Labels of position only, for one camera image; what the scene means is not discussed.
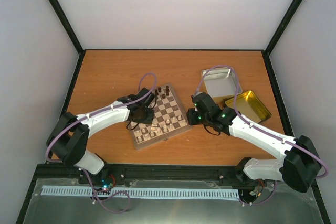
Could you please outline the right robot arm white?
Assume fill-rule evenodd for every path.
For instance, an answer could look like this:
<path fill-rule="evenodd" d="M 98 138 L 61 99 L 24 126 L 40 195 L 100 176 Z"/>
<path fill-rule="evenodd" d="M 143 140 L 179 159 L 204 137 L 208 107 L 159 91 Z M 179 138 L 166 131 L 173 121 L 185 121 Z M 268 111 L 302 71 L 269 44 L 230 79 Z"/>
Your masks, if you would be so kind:
<path fill-rule="evenodd" d="M 242 172 L 251 180 L 267 179 L 286 183 L 290 188 L 305 193 L 318 177 L 323 164 L 311 139 L 299 138 L 270 130 L 230 107 L 220 108 L 204 92 L 192 96 L 193 109 L 188 109 L 189 125 L 212 128 L 243 139 L 269 153 L 273 159 L 248 158 L 241 161 Z"/>

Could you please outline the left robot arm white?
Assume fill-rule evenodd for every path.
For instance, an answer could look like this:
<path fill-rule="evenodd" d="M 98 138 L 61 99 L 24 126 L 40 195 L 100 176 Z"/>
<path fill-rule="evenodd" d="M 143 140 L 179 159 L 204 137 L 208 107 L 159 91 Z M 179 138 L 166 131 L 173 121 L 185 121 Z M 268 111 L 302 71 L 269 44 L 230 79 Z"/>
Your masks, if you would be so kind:
<path fill-rule="evenodd" d="M 87 150 L 88 139 L 114 124 L 151 123 L 154 110 L 150 104 L 155 98 L 151 90 L 142 88 L 136 95 L 118 98 L 110 105 L 87 114 L 63 114 L 47 140 L 48 161 L 84 169 L 97 183 L 106 182 L 109 170 L 101 157 Z"/>

